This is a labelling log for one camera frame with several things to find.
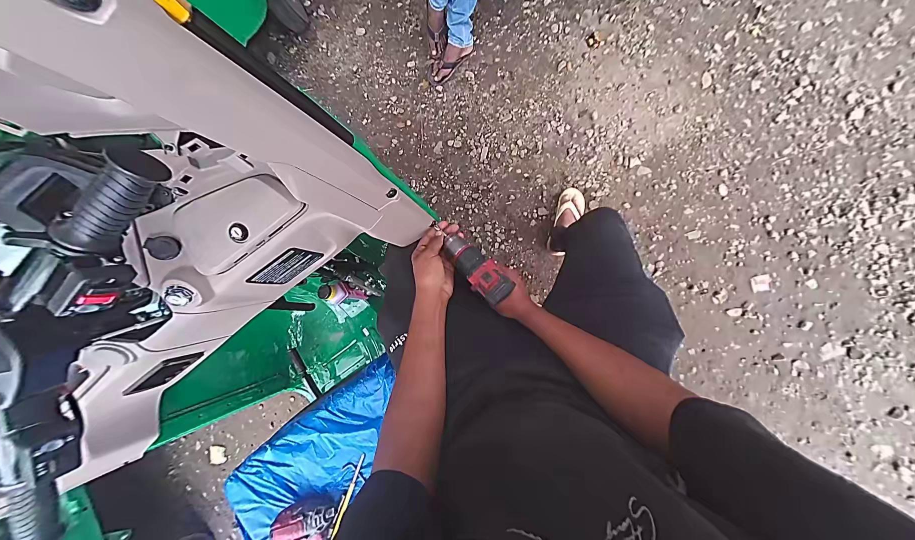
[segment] green fender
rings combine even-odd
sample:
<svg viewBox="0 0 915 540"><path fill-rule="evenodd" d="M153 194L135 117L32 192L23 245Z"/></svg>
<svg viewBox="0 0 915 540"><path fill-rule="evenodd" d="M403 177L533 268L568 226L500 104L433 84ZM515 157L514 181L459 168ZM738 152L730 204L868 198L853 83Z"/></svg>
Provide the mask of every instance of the green fender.
<svg viewBox="0 0 915 540"><path fill-rule="evenodd" d="M191 6L245 46L267 19L267 0L189 1Z"/></svg>

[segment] blue jeans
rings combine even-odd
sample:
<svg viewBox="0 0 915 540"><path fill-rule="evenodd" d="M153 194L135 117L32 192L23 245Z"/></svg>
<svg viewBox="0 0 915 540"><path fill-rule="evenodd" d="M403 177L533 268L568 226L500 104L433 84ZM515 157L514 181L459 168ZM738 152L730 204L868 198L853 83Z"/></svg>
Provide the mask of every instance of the blue jeans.
<svg viewBox="0 0 915 540"><path fill-rule="evenodd" d="M470 47L474 44L474 25L471 13L477 7L477 0L428 0L436 12L448 11L448 43L455 47Z"/></svg>

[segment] yellow part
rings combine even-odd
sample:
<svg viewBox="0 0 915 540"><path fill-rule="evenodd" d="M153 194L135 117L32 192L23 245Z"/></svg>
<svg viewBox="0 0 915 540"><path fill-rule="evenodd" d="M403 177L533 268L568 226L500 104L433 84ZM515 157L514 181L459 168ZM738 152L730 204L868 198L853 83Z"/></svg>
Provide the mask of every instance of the yellow part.
<svg viewBox="0 0 915 540"><path fill-rule="evenodd" d="M181 24L184 24L190 20L190 8L188 8L184 2L181 2L180 0L154 1L157 2L158 6L161 6L168 15L170 15L171 19L174 19Z"/></svg>

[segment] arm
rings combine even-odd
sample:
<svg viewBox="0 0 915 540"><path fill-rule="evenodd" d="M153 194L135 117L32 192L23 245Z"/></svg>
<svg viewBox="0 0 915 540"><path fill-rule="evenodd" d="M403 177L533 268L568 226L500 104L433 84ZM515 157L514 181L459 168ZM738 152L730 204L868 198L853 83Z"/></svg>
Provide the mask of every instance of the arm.
<svg viewBox="0 0 915 540"><path fill-rule="evenodd" d="M498 312L534 332L611 418L644 445L668 456L670 417L682 400L694 394L631 353L536 305L520 277L511 274L518 286L498 304Z"/></svg>
<svg viewBox="0 0 915 540"><path fill-rule="evenodd" d="M455 233L457 227L441 228ZM437 474L444 428L444 320L453 267L441 257L444 236L430 229L414 250L416 295L401 367L380 428L374 471L400 471L428 491Z"/></svg>

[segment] blue tarp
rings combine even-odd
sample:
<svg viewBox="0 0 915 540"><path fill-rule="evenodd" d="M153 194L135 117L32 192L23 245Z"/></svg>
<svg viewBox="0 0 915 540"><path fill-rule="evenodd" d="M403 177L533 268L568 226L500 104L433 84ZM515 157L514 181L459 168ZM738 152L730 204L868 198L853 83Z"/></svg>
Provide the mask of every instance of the blue tarp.
<svg viewBox="0 0 915 540"><path fill-rule="evenodd" d="M298 499L347 491L360 455L370 475L394 385L387 354L309 405L260 445L224 484L245 540L267 540L271 523Z"/></svg>

